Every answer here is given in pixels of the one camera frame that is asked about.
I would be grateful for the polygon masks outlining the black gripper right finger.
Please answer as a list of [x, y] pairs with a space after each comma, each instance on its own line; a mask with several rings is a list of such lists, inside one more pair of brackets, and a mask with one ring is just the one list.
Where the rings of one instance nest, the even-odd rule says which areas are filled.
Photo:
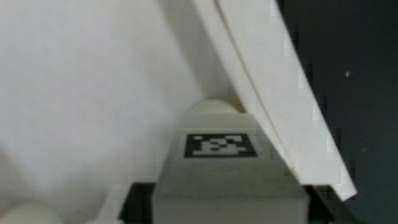
[[309, 194], [307, 224], [365, 224], [353, 216], [328, 185], [305, 185]]

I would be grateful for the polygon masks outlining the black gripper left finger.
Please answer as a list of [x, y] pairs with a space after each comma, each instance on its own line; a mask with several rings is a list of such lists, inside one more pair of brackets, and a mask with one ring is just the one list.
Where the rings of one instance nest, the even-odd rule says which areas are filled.
[[117, 217], [120, 224], [152, 224], [154, 186], [150, 182], [131, 184]]

